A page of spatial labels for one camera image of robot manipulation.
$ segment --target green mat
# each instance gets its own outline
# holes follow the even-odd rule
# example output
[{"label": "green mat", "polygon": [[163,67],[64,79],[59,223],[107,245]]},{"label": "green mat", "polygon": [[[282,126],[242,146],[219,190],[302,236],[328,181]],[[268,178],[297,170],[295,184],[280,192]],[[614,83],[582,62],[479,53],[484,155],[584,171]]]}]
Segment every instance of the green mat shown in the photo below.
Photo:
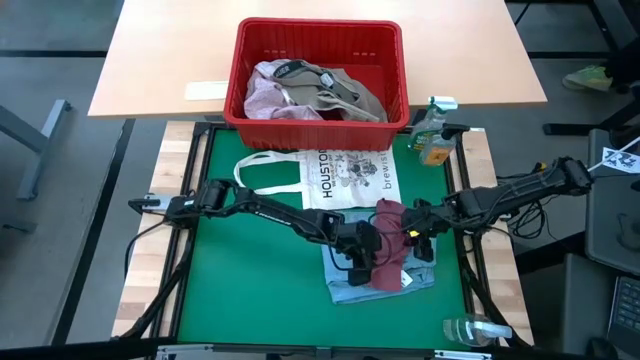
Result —
[{"label": "green mat", "polygon": [[[439,203],[446,194],[444,169],[420,166],[393,144],[400,192],[411,206],[420,197]],[[246,148],[232,130],[216,132],[209,178],[233,179]],[[299,181],[298,165],[277,163],[242,170],[248,187]],[[272,197],[302,208],[299,194]],[[334,305],[325,284],[320,247],[293,230],[250,214],[202,218],[178,333],[180,342],[464,349],[449,342],[442,320],[465,313],[451,233],[438,238],[433,287],[358,304]]]}]

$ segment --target gray floor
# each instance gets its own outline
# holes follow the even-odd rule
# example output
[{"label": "gray floor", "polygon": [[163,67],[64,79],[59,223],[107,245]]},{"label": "gray floor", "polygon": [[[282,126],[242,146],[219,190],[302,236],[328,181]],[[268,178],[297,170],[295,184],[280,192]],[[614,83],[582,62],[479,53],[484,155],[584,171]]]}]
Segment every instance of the gray floor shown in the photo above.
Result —
[{"label": "gray floor", "polygon": [[[117,21],[117,3],[0,2],[0,49],[106,50]],[[522,5],[509,8],[516,16]],[[532,5],[519,31],[530,51],[606,49],[591,14],[579,6]],[[102,59],[0,58],[0,104],[30,124],[41,126],[57,98],[66,98],[75,107],[56,135],[49,167],[40,181],[40,196],[33,202],[14,200],[29,154],[0,136],[0,201],[5,205],[0,216],[11,214],[39,224],[32,235],[0,229],[2,348],[47,343],[69,286],[122,125],[122,121],[86,117],[102,63]],[[590,63],[534,60],[548,104],[463,107],[452,121],[487,128],[498,174],[529,171],[535,162],[550,162],[561,155],[584,160],[586,139],[546,137],[540,127],[550,121],[597,123],[626,104],[625,96],[576,93],[562,87],[562,76]],[[164,126],[160,120],[138,121],[135,126],[71,341],[104,340],[110,335],[123,283],[124,250],[139,222],[126,202],[148,189]],[[582,230],[584,208],[583,198],[559,198],[549,204],[553,235],[560,238]],[[519,241],[519,251],[549,241],[546,234]]]}]

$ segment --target orange label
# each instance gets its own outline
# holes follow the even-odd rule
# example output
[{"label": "orange label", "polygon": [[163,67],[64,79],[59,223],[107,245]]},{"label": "orange label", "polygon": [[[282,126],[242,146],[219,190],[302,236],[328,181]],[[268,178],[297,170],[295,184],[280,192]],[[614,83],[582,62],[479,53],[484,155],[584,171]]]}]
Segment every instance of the orange label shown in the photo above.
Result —
[{"label": "orange label", "polygon": [[431,149],[431,152],[424,163],[427,165],[441,165],[445,160],[447,160],[450,151],[451,149],[449,148],[434,147]]}]

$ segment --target red plastic basket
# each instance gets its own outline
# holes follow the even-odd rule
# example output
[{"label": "red plastic basket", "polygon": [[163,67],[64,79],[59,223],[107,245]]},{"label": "red plastic basket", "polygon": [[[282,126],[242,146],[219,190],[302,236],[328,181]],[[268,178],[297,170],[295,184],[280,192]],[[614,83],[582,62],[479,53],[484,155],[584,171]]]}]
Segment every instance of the red plastic basket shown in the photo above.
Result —
[{"label": "red plastic basket", "polygon": [[[248,119],[244,100],[253,67],[282,58],[345,69],[378,97],[389,123]],[[238,27],[224,116],[252,148],[386,150],[409,122],[406,83],[394,22],[248,18]]]}]

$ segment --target fabric pile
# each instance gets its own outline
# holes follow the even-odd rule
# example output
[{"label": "fabric pile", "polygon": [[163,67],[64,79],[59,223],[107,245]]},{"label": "fabric pile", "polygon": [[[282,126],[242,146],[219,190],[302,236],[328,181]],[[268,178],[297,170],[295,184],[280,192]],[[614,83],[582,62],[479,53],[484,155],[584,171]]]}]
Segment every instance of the fabric pile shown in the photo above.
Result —
[{"label": "fabric pile", "polygon": [[304,60],[258,63],[247,83],[244,111],[250,119],[388,122],[378,98],[344,69]]},{"label": "fabric pile", "polygon": [[[374,225],[384,232],[391,232],[401,228],[400,215],[405,206],[395,201],[379,200],[376,206]],[[367,221],[370,212],[344,212],[345,222]],[[416,290],[433,286],[435,275],[433,268],[436,265],[436,239],[431,239],[434,249],[434,260],[425,262],[413,256],[413,249],[404,243],[403,233],[386,234],[387,240],[382,240],[382,249],[376,252],[376,263],[386,262],[385,265],[376,267],[371,273],[371,282],[361,286],[351,286],[347,282],[346,271],[336,269],[331,259],[341,268],[351,268],[351,260],[347,260],[343,254],[336,254],[335,250],[322,247],[322,259],[324,263],[324,273],[331,300],[334,304],[352,304],[367,300],[381,299],[390,296],[408,294]],[[404,270],[412,279],[406,287],[401,281],[401,272]]]}]

